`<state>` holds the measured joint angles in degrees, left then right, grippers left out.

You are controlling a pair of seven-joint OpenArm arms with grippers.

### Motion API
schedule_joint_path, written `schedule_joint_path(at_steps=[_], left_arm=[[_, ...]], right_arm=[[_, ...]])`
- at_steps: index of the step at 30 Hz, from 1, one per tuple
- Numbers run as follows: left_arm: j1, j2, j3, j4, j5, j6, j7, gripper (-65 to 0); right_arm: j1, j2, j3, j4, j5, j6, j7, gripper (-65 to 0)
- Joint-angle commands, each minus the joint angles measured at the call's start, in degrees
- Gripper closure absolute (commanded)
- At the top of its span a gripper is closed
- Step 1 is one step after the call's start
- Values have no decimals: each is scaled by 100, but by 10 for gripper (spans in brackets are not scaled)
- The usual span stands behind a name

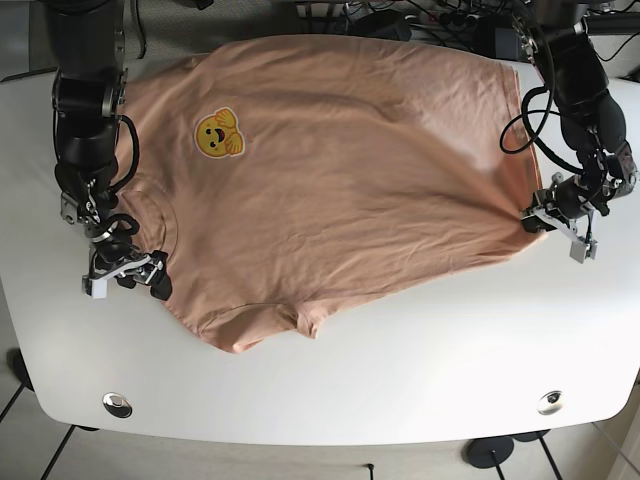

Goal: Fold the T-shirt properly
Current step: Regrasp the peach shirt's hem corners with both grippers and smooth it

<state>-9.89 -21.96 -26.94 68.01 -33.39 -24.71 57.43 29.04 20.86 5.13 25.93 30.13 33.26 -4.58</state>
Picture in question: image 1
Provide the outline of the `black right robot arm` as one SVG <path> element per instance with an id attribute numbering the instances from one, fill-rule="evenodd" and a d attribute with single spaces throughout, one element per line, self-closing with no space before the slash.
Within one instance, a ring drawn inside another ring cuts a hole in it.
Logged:
<path id="1" fill-rule="evenodd" d="M 140 160 L 133 121 L 118 112 L 124 100 L 124 5 L 120 1 L 48 1 L 45 20 L 57 61 L 52 88 L 54 169 L 61 216 L 80 225 L 90 242 L 84 293 L 107 294 L 109 280 L 149 287 L 166 301 L 172 293 L 167 253 L 140 250 L 138 222 L 119 213 L 118 193 Z"/>

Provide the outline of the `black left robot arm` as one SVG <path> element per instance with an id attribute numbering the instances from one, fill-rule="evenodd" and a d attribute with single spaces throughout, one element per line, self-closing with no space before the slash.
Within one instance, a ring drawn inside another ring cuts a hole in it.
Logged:
<path id="1" fill-rule="evenodd" d="M 505 261 L 633 187 L 624 117 L 588 36 L 516 12 L 579 165 L 539 186 L 530 96 L 510 67 L 362 36 L 228 43 L 131 90 L 158 213 L 146 277 L 169 307 L 365 301 Z"/>

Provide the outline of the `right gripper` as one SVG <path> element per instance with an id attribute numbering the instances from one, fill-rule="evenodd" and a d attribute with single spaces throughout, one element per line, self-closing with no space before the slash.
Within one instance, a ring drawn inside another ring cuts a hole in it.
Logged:
<path id="1" fill-rule="evenodd" d="M 173 293 L 167 266 L 166 252 L 141 252 L 129 237 L 110 236 L 91 242 L 89 269 L 84 276 L 108 282 L 114 279 L 119 286 L 127 289 L 143 285 L 150 289 L 152 297 L 167 301 Z"/>

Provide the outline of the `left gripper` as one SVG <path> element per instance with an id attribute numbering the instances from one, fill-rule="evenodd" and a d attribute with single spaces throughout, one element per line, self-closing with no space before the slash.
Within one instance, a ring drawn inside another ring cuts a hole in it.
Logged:
<path id="1" fill-rule="evenodd" d="M 579 237 L 595 240 L 595 209 L 581 196 L 584 190 L 575 184 L 577 179 L 577 175 L 565 180 L 560 172 L 553 174 L 551 184 L 536 190 L 530 205 L 521 212 L 523 229 L 531 234 L 559 231 L 571 242 Z"/>

